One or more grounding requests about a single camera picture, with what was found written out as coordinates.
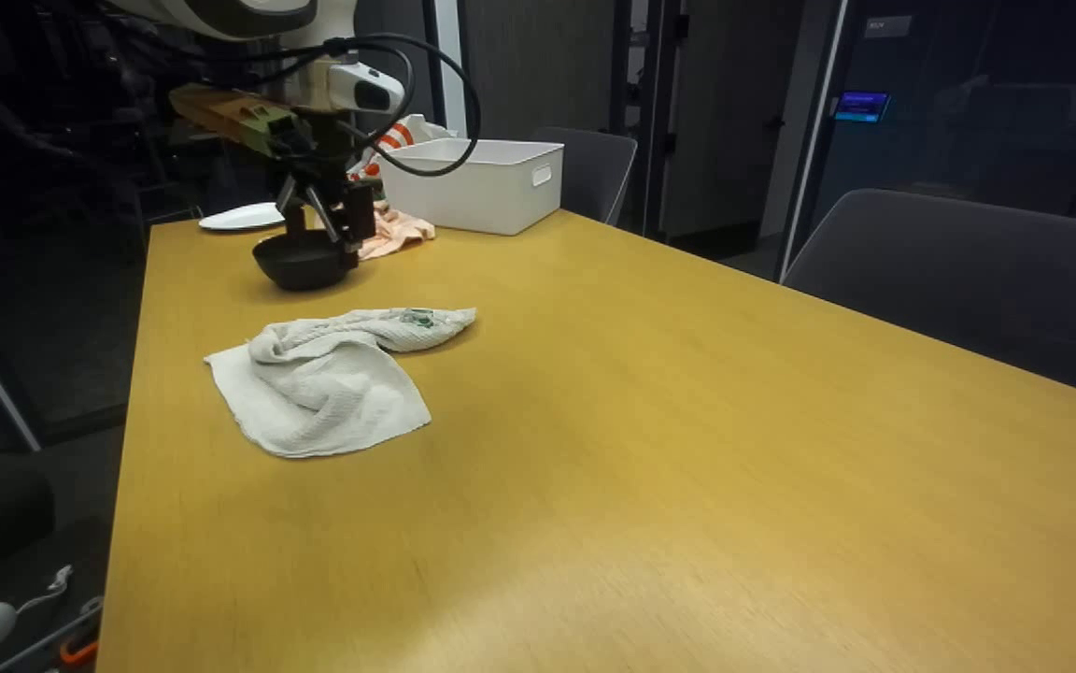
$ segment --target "pink object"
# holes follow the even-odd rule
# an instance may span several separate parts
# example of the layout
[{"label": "pink object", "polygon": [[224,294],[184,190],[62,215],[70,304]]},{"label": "pink object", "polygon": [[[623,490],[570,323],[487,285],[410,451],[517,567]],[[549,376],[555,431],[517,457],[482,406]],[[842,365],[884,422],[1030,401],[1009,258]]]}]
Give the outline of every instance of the pink object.
[{"label": "pink object", "polygon": [[359,258],[385,258],[415,239],[432,239],[432,225],[376,200],[376,232],[359,242]]}]

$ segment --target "wooden table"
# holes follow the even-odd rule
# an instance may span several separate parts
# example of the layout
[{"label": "wooden table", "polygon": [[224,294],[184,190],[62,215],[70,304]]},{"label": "wooden table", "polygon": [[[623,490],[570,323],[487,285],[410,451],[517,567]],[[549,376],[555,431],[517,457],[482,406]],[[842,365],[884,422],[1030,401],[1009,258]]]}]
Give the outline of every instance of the wooden table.
[{"label": "wooden table", "polygon": [[[100,669],[1076,669],[1076,387],[611,229],[440,239],[281,294],[152,232]],[[203,359],[478,305],[432,422],[289,463]]]}]

